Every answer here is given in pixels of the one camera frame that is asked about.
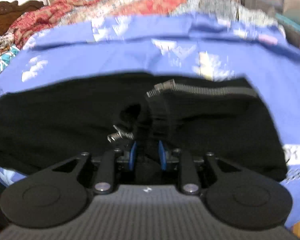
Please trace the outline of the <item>red floral quilt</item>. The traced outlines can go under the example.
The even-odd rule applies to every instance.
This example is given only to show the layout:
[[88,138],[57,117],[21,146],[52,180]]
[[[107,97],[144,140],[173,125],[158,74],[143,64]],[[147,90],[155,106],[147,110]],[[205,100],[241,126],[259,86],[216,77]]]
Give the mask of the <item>red floral quilt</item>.
[[276,19],[262,10],[251,10],[232,0],[56,0],[39,10],[26,12],[7,31],[8,40],[18,48],[36,32],[62,25],[104,18],[109,15],[177,16],[202,12],[220,20],[241,21],[258,27],[278,27]]

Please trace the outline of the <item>clear teal-lid storage box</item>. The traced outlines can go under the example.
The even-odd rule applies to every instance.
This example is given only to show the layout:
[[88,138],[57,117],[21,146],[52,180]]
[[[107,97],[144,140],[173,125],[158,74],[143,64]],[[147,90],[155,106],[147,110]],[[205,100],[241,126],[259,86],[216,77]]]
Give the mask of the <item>clear teal-lid storage box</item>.
[[275,17],[283,25],[288,42],[300,49],[300,25],[281,14],[276,14]]

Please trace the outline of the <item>teal patterned pillow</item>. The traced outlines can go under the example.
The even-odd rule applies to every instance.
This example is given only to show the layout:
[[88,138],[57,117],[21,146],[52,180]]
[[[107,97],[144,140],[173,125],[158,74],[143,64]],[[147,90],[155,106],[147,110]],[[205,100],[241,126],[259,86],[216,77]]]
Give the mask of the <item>teal patterned pillow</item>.
[[0,73],[7,68],[19,51],[20,49],[14,44],[12,33],[0,36]]

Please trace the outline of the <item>black pants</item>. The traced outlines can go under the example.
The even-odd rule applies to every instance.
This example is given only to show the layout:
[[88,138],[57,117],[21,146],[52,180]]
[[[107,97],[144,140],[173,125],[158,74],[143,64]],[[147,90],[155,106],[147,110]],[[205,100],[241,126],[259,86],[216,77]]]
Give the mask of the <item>black pants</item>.
[[0,97],[0,166],[32,174],[122,133],[158,159],[158,140],[215,153],[276,181],[287,166],[262,99],[244,78],[213,82],[129,73],[55,83]]

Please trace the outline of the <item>blue printed bedsheet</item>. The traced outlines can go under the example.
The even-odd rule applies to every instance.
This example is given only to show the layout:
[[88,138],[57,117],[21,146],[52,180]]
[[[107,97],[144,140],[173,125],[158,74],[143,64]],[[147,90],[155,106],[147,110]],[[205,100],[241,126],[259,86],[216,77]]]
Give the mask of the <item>blue printed bedsheet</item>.
[[[0,97],[69,80],[146,73],[221,82],[244,78],[266,105],[288,167],[300,159],[300,50],[275,28],[206,15],[116,16],[32,35],[0,74]],[[122,133],[8,186],[0,239],[294,239],[296,199],[284,186],[215,153],[142,154]]]

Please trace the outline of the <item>carved wooden headboard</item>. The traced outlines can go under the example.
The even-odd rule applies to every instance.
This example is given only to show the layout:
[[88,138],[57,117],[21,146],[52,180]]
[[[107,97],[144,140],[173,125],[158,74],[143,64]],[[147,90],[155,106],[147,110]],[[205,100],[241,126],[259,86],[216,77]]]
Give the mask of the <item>carved wooden headboard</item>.
[[35,11],[44,6],[42,1],[30,0],[21,5],[18,1],[0,2],[0,35],[6,33],[10,25],[19,18],[23,13]]

